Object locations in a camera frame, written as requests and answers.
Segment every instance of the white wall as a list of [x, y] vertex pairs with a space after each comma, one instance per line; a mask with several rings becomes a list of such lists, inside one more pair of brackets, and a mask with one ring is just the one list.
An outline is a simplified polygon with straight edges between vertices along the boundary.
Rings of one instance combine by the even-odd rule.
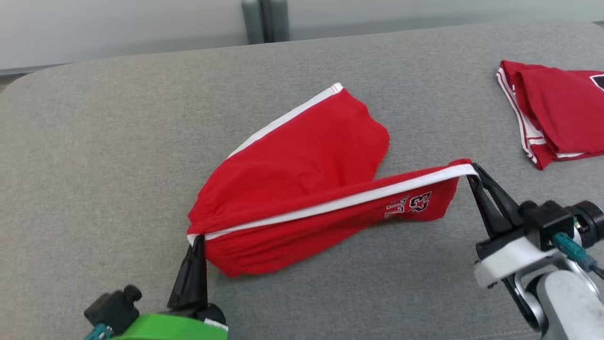
[[[604, 0], [288, 0], [288, 6], [293, 40], [502, 20], [604, 21]], [[0, 74], [246, 43], [240, 0], [0, 0]]]
[[0, 0], [0, 70], [244, 44], [240, 0]]

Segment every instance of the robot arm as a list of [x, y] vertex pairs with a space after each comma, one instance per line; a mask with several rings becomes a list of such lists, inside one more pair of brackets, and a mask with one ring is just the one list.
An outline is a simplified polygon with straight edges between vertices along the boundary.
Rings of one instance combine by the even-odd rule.
[[[518, 205], [474, 167], [480, 177], [468, 180], [489, 235], [476, 245], [478, 285], [490, 288], [502, 281], [543, 339], [604, 338], [602, 297], [587, 271], [604, 274], [583, 249], [604, 238], [604, 212], [588, 201], [566, 208], [553, 201]], [[523, 277], [548, 266], [556, 270], [522, 284]]]

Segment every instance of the folded red garment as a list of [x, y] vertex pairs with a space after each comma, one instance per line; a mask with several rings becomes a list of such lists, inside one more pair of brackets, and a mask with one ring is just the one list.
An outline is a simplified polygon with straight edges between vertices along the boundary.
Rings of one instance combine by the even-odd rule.
[[604, 154], [604, 71], [563, 71], [504, 60], [497, 79], [522, 148], [537, 168]]
[[386, 218], [445, 214], [471, 161], [373, 180], [388, 131], [339, 83], [238, 147], [189, 213], [188, 238], [228, 276], [273, 272]]

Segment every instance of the green plastic part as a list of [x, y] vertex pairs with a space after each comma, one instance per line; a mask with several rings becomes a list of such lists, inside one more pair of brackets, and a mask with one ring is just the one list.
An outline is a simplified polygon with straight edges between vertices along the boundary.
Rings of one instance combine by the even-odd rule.
[[139, 316], [113, 340], [227, 340], [227, 330], [202, 321], [164, 314]]

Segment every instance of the teal connector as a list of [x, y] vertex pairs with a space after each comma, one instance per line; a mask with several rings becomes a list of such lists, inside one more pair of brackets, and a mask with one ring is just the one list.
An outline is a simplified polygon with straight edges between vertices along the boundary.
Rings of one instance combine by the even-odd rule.
[[585, 249], [576, 244], [565, 232], [557, 233], [551, 240], [558, 250], [575, 261], [584, 271], [590, 272], [597, 266], [595, 259], [589, 256]]

